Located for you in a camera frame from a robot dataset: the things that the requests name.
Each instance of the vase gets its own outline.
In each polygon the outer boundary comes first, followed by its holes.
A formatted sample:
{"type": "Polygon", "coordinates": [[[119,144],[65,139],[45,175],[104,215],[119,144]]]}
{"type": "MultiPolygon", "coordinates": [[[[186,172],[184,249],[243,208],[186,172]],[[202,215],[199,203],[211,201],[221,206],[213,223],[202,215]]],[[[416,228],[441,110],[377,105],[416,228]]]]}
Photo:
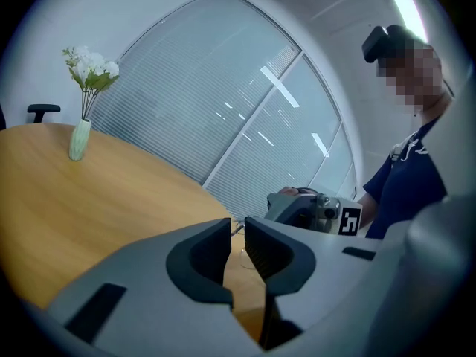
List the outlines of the vase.
{"type": "Polygon", "coordinates": [[[91,121],[81,119],[74,128],[69,144],[69,158],[73,161],[79,161],[83,158],[84,151],[88,146],[89,132],[91,131],[91,121]]]}

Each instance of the black rectangular slot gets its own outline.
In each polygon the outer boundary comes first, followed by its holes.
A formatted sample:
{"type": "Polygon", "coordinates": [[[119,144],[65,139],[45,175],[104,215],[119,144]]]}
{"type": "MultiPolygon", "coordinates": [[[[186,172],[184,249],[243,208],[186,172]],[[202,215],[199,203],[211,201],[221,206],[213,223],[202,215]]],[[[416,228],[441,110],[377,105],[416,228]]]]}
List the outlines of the black rectangular slot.
{"type": "Polygon", "coordinates": [[[346,247],[342,250],[344,254],[352,255],[353,257],[372,260],[375,257],[375,251],[362,250],[361,248],[356,247],[346,247]]]}
{"type": "Polygon", "coordinates": [[[126,288],[122,286],[111,283],[103,284],[65,325],[65,328],[81,340],[91,344],[125,291],[126,288]]]}

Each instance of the wooden table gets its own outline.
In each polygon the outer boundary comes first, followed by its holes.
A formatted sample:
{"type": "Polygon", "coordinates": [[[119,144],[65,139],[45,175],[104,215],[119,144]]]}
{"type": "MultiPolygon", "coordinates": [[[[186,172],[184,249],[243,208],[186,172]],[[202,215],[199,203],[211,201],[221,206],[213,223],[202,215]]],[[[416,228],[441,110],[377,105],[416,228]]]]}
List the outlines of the wooden table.
{"type": "MultiPolygon", "coordinates": [[[[0,261],[13,289],[45,308],[88,268],[138,239],[231,217],[165,161],[91,131],[82,161],[68,158],[73,127],[29,124],[0,132],[0,261]]],[[[224,286],[234,314],[258,339],[264,283],[240,264],[232,237],[224,286]]]]}

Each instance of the shirt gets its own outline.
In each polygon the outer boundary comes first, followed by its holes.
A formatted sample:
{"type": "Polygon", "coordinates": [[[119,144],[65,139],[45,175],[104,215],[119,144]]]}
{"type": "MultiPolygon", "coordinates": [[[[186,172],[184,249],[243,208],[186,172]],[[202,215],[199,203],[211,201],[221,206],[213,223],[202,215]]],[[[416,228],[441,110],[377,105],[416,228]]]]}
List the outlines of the shirt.
{"type": "Polygon", "coordinates": [[[437,120],[415,132],[393,163],[390,154],[364,185],[367,193],[379,204],[379,212],[366,238],[383,239],[390,225],[412,219],[425,206],[446,195],[443,181],[422,143],[437,120]]]}

